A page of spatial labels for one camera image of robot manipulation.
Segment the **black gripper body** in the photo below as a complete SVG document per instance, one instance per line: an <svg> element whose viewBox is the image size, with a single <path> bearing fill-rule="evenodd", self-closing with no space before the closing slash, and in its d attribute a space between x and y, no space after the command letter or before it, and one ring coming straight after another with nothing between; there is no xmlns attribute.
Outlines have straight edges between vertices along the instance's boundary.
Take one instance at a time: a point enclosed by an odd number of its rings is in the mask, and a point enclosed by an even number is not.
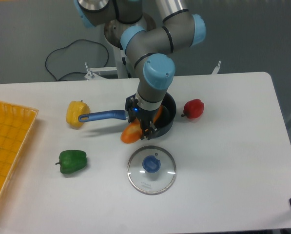
<svg viewBox="0 0 291 234"><path fill-rule="evenodd" d="M158 108L156 108L154 110L145 110L145 109L141 108L140 104L141 104L141 101L138 100L137 107L135 108L135 116L136 116L136 118L140 121L140 123L142 121L145 121L145 122L150 122L151 121L155 125L156 120L158 119L158 117L161 114L161 106L159 106Z"/></svg>

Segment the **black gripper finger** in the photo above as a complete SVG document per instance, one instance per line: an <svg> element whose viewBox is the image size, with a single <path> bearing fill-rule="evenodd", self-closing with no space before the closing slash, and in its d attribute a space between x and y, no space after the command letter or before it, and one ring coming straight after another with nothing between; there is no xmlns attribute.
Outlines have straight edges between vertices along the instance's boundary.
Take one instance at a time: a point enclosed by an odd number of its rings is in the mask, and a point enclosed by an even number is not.
<svg viewBox="0 0 291 234"><path fill-rule="evenodd" d="M137 107L138 100L135 96L129 96L126 98L125 111L128 113L128 122L133 122L136 118L135 108Z"/></svg>
<svg viewBox="0 0 291 234"><path fill-rule="evenodd" d="M143 139L150 140L154 137L154 134L157 132L156 126L151 121L150 122L142 121L140 123L140 126L142 130L142 135L140 137L141 140Z"/></svg>

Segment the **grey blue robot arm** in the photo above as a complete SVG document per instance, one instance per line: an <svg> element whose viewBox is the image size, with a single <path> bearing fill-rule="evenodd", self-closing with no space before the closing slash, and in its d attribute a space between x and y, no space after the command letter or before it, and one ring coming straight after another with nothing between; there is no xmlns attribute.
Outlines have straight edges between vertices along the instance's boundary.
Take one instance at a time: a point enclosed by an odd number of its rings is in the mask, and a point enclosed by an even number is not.
<svg viewBox="0 0 291 234"><path fill-rule="evenodd" d="M118 47L139 78L137 91L127 97L123 110L83 114L79 121L138 120L141 138L166 134L176 115L175 101L167 92L175 75L169 54L201 43L206 37L204 20L191 14L183 0L158 0L163 25L148 31L140 0L77 0L74 4L85 24L115 25Z"/></svg>

